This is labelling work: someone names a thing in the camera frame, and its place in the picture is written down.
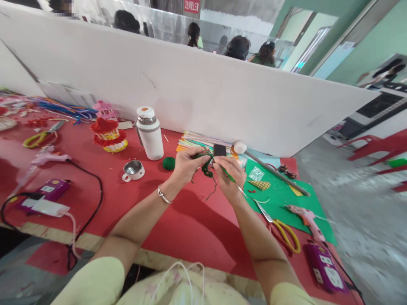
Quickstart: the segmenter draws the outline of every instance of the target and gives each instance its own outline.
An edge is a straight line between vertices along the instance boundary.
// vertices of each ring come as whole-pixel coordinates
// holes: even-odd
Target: yellow-handled scissors
[[[25,140],[23,142],[23,146],[26,148],[37,148],[37,147],[41,147],[43,146],[43,144],[45,142],[47,142],[47,144],[52,144],[53,142],[55,142],[55,140],[58,137],[57,134],[57,130],[59,128],[61,128],[61,126],[64,124],[64,121],[60,121],[58,123],[56,123],[50,130],[47,131],[43,131],[39,134],[36,134],[30,138],[28,138],[27,140]]]
[[[291,256],[294,253],[300,253],[301,252],[300,241],[298,240],[298,237],[297,237],[297,235],[295,235],[293,230],[289,226],[287,226],[285,223],[283,223],[277,219],[273,220],[273,218],[271,218],[271,216],[263,209],[263,207],[261,207],[261,205],[257,201],[254,201],[254,202],[257,204],[257,206],[259,207],[259,210],[261,211],[264,218],[266,219],[270,232],[287,249],[288,254]],[[278,233],[275,232],[275,230],[273,229],[273,225],[275,225],[277,227],[277,229],[280,231],[282,238],[278,235]],[[288,239],[287,234],[285,233],[284,229],[293,238],[293,241],[295,243],[295,248],[293,247],[290,240]]]

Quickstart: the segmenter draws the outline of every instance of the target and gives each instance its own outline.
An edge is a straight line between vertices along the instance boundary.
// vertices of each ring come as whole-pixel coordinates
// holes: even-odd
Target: woman's left hand
[[[199,154],[207,154],[204,147],[191,148],[178,152],[175,158],[175,169],[171,178],[182,183],[182,185],[190,182],[196,169],[211,158],[209,155],[204,155],[193,159],[194,156]]]

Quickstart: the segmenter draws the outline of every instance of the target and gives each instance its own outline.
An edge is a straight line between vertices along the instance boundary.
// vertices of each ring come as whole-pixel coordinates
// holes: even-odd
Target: sleeve
[[[270,305],[316,305],[314,300],[301,288],[290,283],[279,283],[270,296]]]
[[[98,258],[79,270],[51,305],[116,304],[124,280],[120,260]]]

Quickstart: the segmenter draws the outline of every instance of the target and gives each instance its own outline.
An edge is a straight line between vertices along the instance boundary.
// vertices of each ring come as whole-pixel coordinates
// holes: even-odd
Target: pink glue gun
[[[55,150],[55,146],[47,145],[41,149],[41,151],[32,160],[32,165],[44,165],[48,161],[64,162],[66,159],[71,159],[68,155],[53,155],[52,152]]]
[[[285,205],[285,207],[288,208],[292,213],[302,218],[304,225],[309,227],[316,241],[325,241],[325,236],[322,234],[321,230],[318,228],[317,224],[314,221],[315,214],[312,211],[295,205]]]

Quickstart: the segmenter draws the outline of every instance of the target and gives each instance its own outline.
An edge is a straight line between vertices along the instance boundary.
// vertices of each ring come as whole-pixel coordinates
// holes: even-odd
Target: green foam sheet
[[[255,166],[264,173],[261,181],[268,181],[271,183],[269,189],[261,191],[248,182],[249,180],[252,180],[249,175]],[[269,213],[269,215],[273,219],[278,219],[291,227],[311,234],[311,231],[308,229],[308,227],[303,225],[300,216],[295,215],[288,209],[282,207],[284,207],[284,205],[296,205],[311,210],[317,216],[326,218],[312,185],[309,185],[302,181],[294,180],[295,183],[297,183],[300,187],[306,189],[311,194],[310,197],[297,196],[294,194],[288,184],[286,184],[284,181],[274,176],[260,164],[252,160],[247,161],[246,173],[247,181],[244,185],[245,194],[258,201],[266,201],[268,196],[270,196],[270,200],[267,203],[261,204],[261,206],[266,210],[267,213]],[[249,193],[249,190],[256,190],[256,193]],[[251,198],[246,198],[247,202],[253,210],[255,210],[257,213],[261,213],[256,203]],[[321,230],[322,234],[325,236],[326,241],[333,245],[337,245],[336,238],[334,232],[332,231],[330,223],[318,218],[315,218],[314,220]]]

